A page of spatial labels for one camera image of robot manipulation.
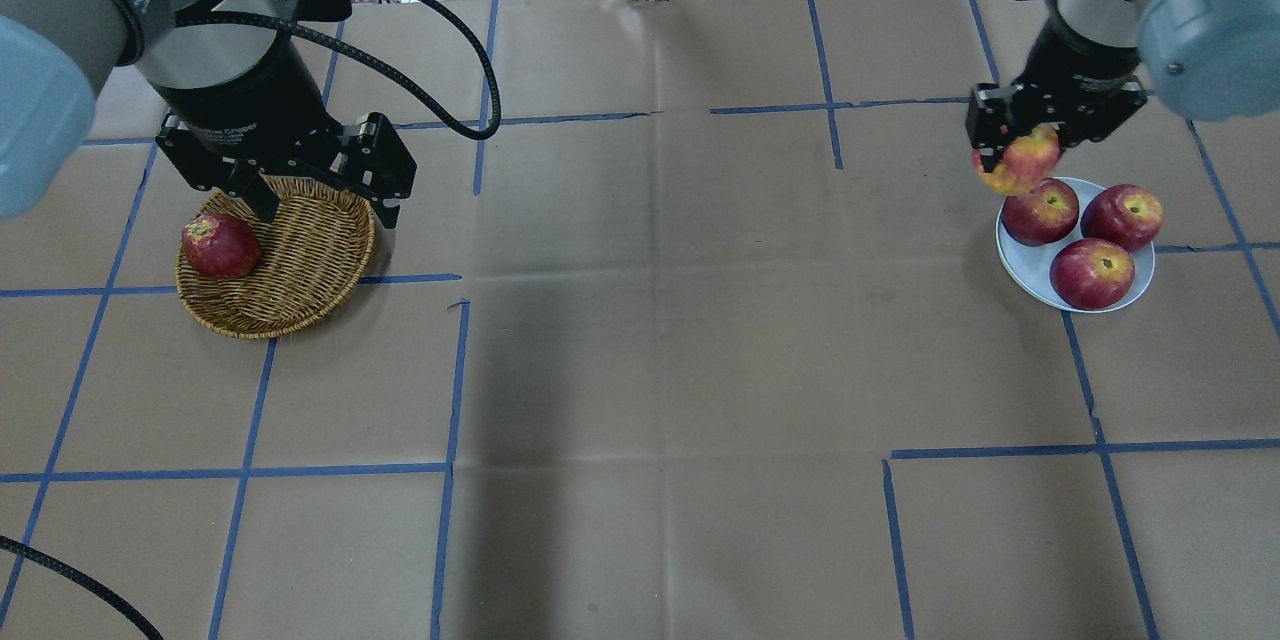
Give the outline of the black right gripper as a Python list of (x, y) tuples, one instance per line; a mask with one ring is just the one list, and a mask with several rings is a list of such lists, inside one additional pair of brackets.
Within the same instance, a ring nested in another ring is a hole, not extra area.
[(1042, 122), (1059, 125), (1061, 148), (1110, 138), (1148, 102), (1137, 65), (1135, 47), (1098, 44), (1050, 17), (1014, 84), (970, 90), (964, 128), (978, 169), (995, 172), (1006, 148)]

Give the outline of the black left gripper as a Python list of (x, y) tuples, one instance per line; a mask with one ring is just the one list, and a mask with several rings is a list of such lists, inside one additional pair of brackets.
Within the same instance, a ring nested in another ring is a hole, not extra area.
[(159, 84), (173, 115), (155, 142), (188, 186), (239, 198), (260, 221), (275, 221), (280, 198), (250, 161), (269, 170), (325, 169), (325, 184), (366, 198), (381, 227), (396, 229), (417, 163), (384, 113), (339, 124), (293, 46), (271, 46), (255, 67), (215, 87)]

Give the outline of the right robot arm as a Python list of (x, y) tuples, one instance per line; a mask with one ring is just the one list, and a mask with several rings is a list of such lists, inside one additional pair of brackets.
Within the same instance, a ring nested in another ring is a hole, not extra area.
[(1147, 99), (1193, 122), (1279, 104), (1279, 0), (1039, 1), (1047, 17), (1009, 84), (974, 84), (965, 129), (980, 172), (1052, 125), (1061, 148), (1101, 142)]

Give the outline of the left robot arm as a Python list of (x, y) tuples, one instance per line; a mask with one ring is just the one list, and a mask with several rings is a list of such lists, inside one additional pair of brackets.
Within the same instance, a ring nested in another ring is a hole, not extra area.
[(87, 140), (115, 67), (166, 102), (156, 143), (193, 189), (273, 221), (270, 175), (366, 198), (397, 225), (416, 163), (381, 113), (326, 111), (294, 38), (349, 0), (3, 0), (3, 218), (28, 212)]

